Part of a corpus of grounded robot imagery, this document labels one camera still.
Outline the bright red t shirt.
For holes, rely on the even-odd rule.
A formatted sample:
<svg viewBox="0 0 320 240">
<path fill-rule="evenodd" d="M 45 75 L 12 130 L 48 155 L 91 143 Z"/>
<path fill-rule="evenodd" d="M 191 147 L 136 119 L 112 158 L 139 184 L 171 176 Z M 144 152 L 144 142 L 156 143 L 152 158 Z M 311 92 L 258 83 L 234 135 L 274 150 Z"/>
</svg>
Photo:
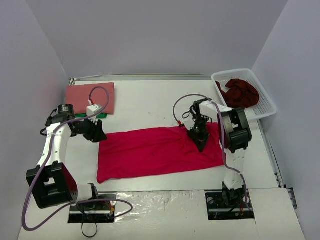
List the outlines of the bright red t shirt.
<svg viewBox="0 0 320 240">
<path fill-rule="evenodd" d="M 131 179 L 205 170 L 222 166 L 217 123 L 208 123 L 203 151 L 182 127 L 155 127 L 115 132 L 100 142 L 96 180 Z"/>
</svg>

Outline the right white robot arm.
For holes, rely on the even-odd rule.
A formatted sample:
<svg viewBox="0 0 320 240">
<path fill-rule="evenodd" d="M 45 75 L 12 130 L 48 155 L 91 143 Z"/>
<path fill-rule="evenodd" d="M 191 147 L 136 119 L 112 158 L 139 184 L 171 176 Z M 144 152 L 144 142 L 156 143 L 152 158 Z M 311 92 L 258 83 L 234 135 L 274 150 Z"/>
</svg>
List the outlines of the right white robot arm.
<svg viewBox="0 0 320 240">
<path fill-rule="evenodd" d="M 193 103 L 189 112 L 191 117 L 184 122 L 184 126 L 187 129 L 187 135 L 200 152 L 205 149 L 209 139 L 208 121 L 218 123 L 222 160 L 226 167 L 221 199 L 226 206 L 232 207 L 243 198 L 246 192 L 242 171 L 244 156 L 252 140 L 252 133 L 245 110 L 201 99 Z"/>
</svg>

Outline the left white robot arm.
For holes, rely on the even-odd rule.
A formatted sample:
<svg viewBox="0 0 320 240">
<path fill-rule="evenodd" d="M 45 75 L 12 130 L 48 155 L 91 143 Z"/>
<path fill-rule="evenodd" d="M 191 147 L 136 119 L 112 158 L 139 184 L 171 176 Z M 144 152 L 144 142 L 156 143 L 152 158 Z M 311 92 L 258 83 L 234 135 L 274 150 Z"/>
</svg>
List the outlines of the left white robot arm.
<svg viewBox="0 0 320 240">
<path fill-rule="evenodd" d="M 37 166 L 26 173 L 26 180 L 40 209 L 81 201 L 89 209 L 100 205 L 101 197 L 95 185 L 76 183 L 65 162 L 70 138 L 82 135 L 92 143 L 107 139 L 103 122 L 96 118 L 102 109 L 101 105 L 92 103 L 86 108 L 86 116 L 77 119 L 73 105 L 62 104 L 48 117 L 42 157 Z"/>
</svg>

